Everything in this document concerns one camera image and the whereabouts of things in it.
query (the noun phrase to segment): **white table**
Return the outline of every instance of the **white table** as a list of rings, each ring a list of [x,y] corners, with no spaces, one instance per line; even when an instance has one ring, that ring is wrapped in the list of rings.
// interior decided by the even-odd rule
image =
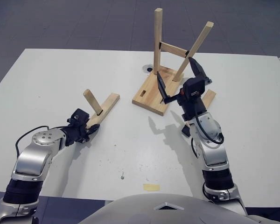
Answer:
[[[196,54],[217,93],[209,112],[220,123],[234,182],[247,207],[280,207],[280,61],[274,56]],[[0,83],[0,191],[5,191],[14,143],[40,125],[66,124],[77,109],[92,114],[86,88],[102,103],[120,100],[87,144],[65,148],[54,159],[44,196],[116,200],[147,193],[202,197],[202,175],[189,140],[182,136],[176,102],[159,116],[132,104],[148,74],[152,52],[26,49]],[[162,53],[161,65],[182,59]],[[185,77],[192,77],[190,68]],[[31,136],[19,144],[23,149]]]

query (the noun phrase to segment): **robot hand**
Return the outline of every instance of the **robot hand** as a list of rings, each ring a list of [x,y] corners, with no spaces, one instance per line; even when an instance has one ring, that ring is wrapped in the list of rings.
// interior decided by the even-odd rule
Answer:
[[[31,144],[21,154],[17,141],[18,158],[5,195],[0,199],[0,223],[38,223],[32,215],[36,212],[38,196],[52,159],[74,142],[89,141],[89,135],[98,130],[99,124],[86,129],[88,120],[89,114],[77,109],[67,120],[67,126],[34,134]]]

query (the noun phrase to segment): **wooden post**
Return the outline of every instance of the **wooden post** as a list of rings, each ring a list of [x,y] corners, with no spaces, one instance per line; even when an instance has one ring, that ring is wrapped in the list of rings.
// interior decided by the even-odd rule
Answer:
[[[213,101],[213,99],[215,98],[216,93],[212,90],[207,90],[206,94],[204,95],[204,97],[202,98],[203,104],[205,106],[205,108],[209,108],[211,102]]]
[[[185,70],[186,66],[189,63],[189,57],[193,57],[194,54],[198,51],[200,45],[202,44],[202,42],[204,41],[206,36],[209,34],[209,32],[210,32],[210,30],[212,29],[213,26],[214,26],[213,22],[207,22],[206,23],[206,25],[204,26],[204,28],[201,31],[200,35],[198,36],[197,40],[193,44],[191,50],[187,54],[187,56],[186,56],[185,60],[183,61],[182,65],[178,69],[176,75],[174,76],[173,81],[178,82],[178,81],[181,80],[182,72]]]
[[[90,106],[94,109],[95,113],[97,115],[100,115],[101,112],[103,111],[103,109],[101,108],[101,106],[98,104],[97,99],[95,99],[94,95],[92,94],[92,92],[87,89],[84,91],[83,96],[85,97],[85,99],[88,101],[88,103],[90,104]]]
[[[160,42],[162,41],[162,20],[163,9],[157,8],[154,11],[154,74],[160,69],[161,49]]]

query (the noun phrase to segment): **wooden plank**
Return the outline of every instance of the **wooden plank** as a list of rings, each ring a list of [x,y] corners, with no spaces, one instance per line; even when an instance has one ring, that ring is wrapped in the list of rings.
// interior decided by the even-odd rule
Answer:
[[[207,22],[206,23],[206,25],[204,26],[200,35],[198,36],[197,40],[193,44],[191,50],[189,51],[188,55],[186,56],[185,60],[183,61],[182,65],[178,69],[173,81],[177,82],[182,78],[181,74],[183,73],[183,71],[185,70],[186,66],[189,63],[188,57],[193,57],[194,56],[194,54],[198,51],[200,45],[203,43],[204,39],[209,34],[209,32],[210,32],[210,30],[212,29],[213,26],[214,26],[213,22]]]
[[[160,69],[161,49],[160,42],[162,40],[162,19],[163,9],[157,8],[154,11],[154,74]]]
[[[161,50],[164,50],[166,52],[169,52],[171,54],[180,56],[180,57],[185,57],[187,56],[187,50],[179,48],[177,46],[165,43],[165,42],[161,42]]]
[[[206,109],[209,108],[211,102],[213,101],[213,99],[215,98],[216,93],[212,90],[207,90],[206,94],[204,95],[204,97],[202,98],[202,101],[204,103],[204,106]]]
[[[160,66],[159,73],[166,85],[166,93],[170,96],[173,96],[180,85],[180,82],[172,81],[176,71]],[[162,103],[162,96],[159,92],[157,84],[157,76],[153,73],[153,71],[149,74],[145,82],[134,96],[132,103],[161,116],[164,115],[168,104]]]
[[[91,127],[94,124],[100,124],[103,119],[107,116],[107,114],[110,112],[110,110],[114,107],[114,105],[119,100],[120,96],[116,93],[111,93],[110,96],[105,100],[105,102],[102,104],[102,113],[100,115],[97,115],[96,113],[91,116],[89,121],[87,122],[87,128]]]
[[[95,113],[97,113],[97,115],[99,115],[103,111],[101,106],[98,104],[97,99],[95,99],[94,95],[89,89],[84,91],[83,96],[88,101],[90,106],[94,109]]]

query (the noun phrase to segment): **wooden base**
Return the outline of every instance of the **wooden base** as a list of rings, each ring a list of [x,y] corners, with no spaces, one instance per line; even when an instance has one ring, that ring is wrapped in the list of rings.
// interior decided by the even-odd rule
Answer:
[[[176,71],[163,66],[160,66],[159,73],[165,83],[166,93],[173,96],[178,89],[182,78],[178,82],[172,81]],[[132,103],[161,116],[164,115],[168,104],[166,105],[162,102],[162,96],[158,89],[157,76],[154,74],[154,71],[149,74],[145,82],[142,84],[134,96]]]
[[[97,115],[96,113],[92,115],[92,117],[87,122],[87,128],[90,128],[94,124],[100,124],[110,112],[110,110],[114,107],[114,105],[117,103],[119,98],[120,96],[118,94],[111,93],[110,96],[108,96],[105,102],[101,105],[103,111],[100,113],[100,115]]]

